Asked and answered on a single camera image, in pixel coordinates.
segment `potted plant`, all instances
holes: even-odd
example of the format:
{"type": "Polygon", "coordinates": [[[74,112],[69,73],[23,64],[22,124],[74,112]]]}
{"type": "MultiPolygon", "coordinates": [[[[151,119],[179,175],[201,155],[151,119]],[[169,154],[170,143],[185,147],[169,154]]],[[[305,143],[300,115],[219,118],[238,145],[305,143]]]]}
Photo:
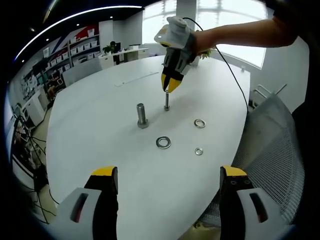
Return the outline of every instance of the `potted plant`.
{"type": "Polygon", "coordinates": [[[111,51],[113,49],[113,46],[107,45],[102,50],[104,51],[105,55],[111,55],[111,51]]]}

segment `mesh chair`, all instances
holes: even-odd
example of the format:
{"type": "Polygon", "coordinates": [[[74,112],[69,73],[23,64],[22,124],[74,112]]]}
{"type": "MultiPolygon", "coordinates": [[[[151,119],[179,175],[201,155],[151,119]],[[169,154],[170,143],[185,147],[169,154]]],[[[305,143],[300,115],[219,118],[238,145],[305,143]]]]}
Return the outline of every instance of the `mesh chair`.
{"type": "MultiPolygon", "coordinates": [[[[287,224],[294,220],[305,171],[294,120],[275,94],[247,116],[232,166],[243,169],[254,187],[265,190],[280,206],[287,224]]],[[[221,226],[218,193],[198,221],[207,226],[221,226]]]]}

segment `ceiling light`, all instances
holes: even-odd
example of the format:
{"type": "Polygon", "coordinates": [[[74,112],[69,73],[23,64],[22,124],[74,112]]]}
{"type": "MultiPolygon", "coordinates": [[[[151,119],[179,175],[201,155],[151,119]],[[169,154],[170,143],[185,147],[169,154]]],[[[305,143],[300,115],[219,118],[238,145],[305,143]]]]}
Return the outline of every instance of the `ceiling light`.
{"type": "Polygon", "coordinates": [[[81,14],[86,14],[86,13],[90,13],[93,11],[98,11],[98,10],[105,10],[105,9],[120,9],[120,8],[129,8],[129,9],[140,9],[142,8],[142,6],[125,6],[125,5],[119,5],[119,6],[104,6],[104,7],[99,7],[99,8],[94,8],[94,9],[90,9],[90,10],[86,10],[86,11],[82,11],[82,12],[78,12],[76,14],[73,14],[71,16],[67,16],[59,21],[57,21],[56,23],[48,26],[46,29],[42,30],[40,33],[38,33],[34,38],[32,38],[21,50],[20,52],[17,54],[17,56],[14,58],[14,60],[17,60],[17,58],[19,57],[19,55],[34,41],[36,40],[40,35],[44,34],[46,31],[48,31],[49,29],[53,28],[54,26],[68,20],[71,18],[74,18],[76,16],[79,16],[81,14]]]}

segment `window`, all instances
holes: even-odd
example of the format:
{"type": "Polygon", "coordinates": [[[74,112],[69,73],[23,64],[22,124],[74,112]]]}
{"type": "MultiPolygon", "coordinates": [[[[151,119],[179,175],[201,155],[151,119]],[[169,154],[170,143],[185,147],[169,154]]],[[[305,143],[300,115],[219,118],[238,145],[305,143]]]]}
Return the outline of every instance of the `window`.
{"type": "MultiPolygon", "coordinates": [[[[264,19],[267,19],[267,8],[259,0],[197,0],[196,21],[204,30],[264,19]]],[[[262,68],[264,47],[220,44],[218,48],[227,55],[262,68]]]]}
{"type": "Polygon", "coordinates": [[[176,15],[177,0],[162,0],[146,6],[142,20],[142,44],[156,43],[155,35],[166,24],[167,17],[176,15]]]}

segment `metal washer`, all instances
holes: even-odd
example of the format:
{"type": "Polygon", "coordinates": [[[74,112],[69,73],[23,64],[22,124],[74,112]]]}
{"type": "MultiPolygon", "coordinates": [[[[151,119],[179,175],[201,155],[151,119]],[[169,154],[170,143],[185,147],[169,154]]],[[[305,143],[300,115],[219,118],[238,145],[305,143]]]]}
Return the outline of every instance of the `metal washer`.
{"type": "Polygon", "coordinates": [[[167,149],[167,148],[169,148],[171,146],[171,140],[167,136],[158,137],[156,139],[155,143],[156,143],[157,147],[160,148],[160,149],[167,149]],[[168,143],[163,146],[163,145],[160,144],[161,140],[166,140],[168,143]]]}
{"type": "Polygon", "coordinates": [[[206,122],[203,121],[202,119],[196,119],[194,120],[194,125],[197,127],[197,128],[200,128],[200,129],[203,129],[205,126],[206,126],[206,122]]]}
{"type": "Polygon", "coordinates": [[[197,147],[195,150],[194,150],[195,154],[197,155],[201,155],[204,153],[204,150],[201,148],[201,147],[197,147]]]}

